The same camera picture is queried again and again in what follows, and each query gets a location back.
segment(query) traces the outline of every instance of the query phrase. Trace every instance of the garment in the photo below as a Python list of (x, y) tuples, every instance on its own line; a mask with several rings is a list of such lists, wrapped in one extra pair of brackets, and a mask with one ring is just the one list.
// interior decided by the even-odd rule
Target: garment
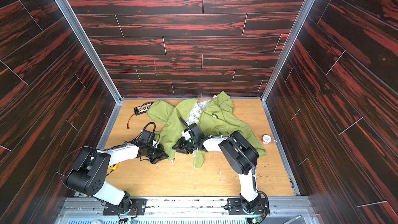
[[(197, 100), (198, 98), (183, 100), (176, 107), (164, 101), (157, 101), (147, 111), (148, 116), (154, 122), (165, 125), (159, 132), (158, 141), (163, 145), (170, 161), (176, 154), (176, 150), (173, 150), (172, 147), (182, 136), (181, 132), (185, 129), (178, 117), (187, 120)], [(266, 155), (265, 149), (254, 135), (250, 126), (235, 117), (232, 114), (233, 110), (234, 104), (231, 98), (225, 92), (221, 92), (204, 107), (197, 123), (198, 127), (206, 136), (229, 135), (234, 131), (239, 131), (258, 151), (260, 157)], [(203, 151), (194, 151), (194, 168), (202, 166), (205, 154), (206, 152)]]

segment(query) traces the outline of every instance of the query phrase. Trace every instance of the side wall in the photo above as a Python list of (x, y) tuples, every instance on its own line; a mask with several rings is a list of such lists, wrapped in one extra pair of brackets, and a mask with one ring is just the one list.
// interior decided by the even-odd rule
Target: side wall
[(54, 0), (0, 0), (0, 60), (0, 223), (52, 223), (115, 102)]
[(398, 1), (316, 0), (267, 99), (324, 223), (398, 223)]
[(122, 97), (260, 96), (303, 0), (68, 0)]

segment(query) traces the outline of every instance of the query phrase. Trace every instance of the back wall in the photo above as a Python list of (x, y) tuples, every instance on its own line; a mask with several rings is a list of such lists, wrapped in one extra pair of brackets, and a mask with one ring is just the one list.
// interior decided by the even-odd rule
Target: back wall
[(122, 97), (260, 96), (304, 0), (68, 0)]

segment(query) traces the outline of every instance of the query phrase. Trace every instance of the black mounting plate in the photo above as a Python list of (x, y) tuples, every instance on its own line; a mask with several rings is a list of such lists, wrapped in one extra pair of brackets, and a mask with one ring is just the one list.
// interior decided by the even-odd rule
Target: black mounting plate
[[(131, 205), (137, 207), (137, 215), (144, 215), (145, 209), (147, 207), (147, 200), (142, 198), (132, 198), (130, 197)], [(117, 209), (113, 207), (112, 204), (106, 203), (103, 210), (103, 215), (117, 215)], [(134, 211), (130, 211), (127, 215), (134, 215)]]
[[(228, 208), (229, 214), (246, 214), (243, 211), (243, 207), (242, 207), (240, 198), (228, 198), (227, 200), (228, 200), (228, 206), (229, 206), (229, 208)], [(266, 207), (265, 198), (260, 198), (260, 202), (258, 204)], [(257, 210), (254, 212), (254, 214), (264, 214), (264, 211), (261, 207), (258, 207)]]

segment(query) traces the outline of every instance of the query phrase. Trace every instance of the metal corner post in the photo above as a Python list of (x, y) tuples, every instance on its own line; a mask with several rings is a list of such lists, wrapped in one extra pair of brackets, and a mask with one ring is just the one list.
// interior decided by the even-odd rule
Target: metal corner post
[(265, 104), (265, 101), (266, 101), (269, 93), (271, 92), (271, 89), (272, 89), (273, 85), (275, 84), (279, 73), (281, 72), (281, 69), (286, 62), (287, 56), (289, 55), (290, 50), (292, 49), (293, 44), (294, 44), (297, 36), (299, 35), (301, 27), (303, 26), (305, 19), (307, 18), (308, 13), (310, 12), (314, 2), (315, 2), (315, 0), (304, 0), (304, 2), (302, 3), (301, 9), (296, 17), (296, 21), (294, 22), (294, 24), (292, 26), (289, 36), (287, 37), (286, 43), (281, 51), (281, 54), (279, 55), (279, 59), (278, 59), (277, 63), (275, 65), (275, 69), (273, 70), (271, 77), (268, 81), (268, 85), (266, 86), (266, 89), (265, 89), (263, 95), (261, 96), (261, 100), (263, 101), (263, 104)]
[(65, 16), (65, 19), (69, 23), (70, 27), (72, 28), (73, 32), (76, 34), (78, 40), (82, 44), (84, 50), (86, 51), (88, 57), (92, 61), (94, 67), (97, 69), (99, 75), (101, 76), (102, 80), (104, 81), (105, 85), (109, 89), (112, 97), (114, 98), (115, 102), (118, 104), (120, 103), (122, 97), (117, 91), (115, 84), (113, 83), (111, 77), (109, 76), (108, 72), (106, 71), (104, 65), (101, 62), (100, 57), (98, 56), (97, 52), (95, 51), (93, 45), (91, 44), (90, 40), (87, 37), (87, 34), (84, 32), (82, 25), (80, 24), (79, 20), (77, 19), (75, 13), (72, 10), (68, 0), (55, 0), (59, 9)]

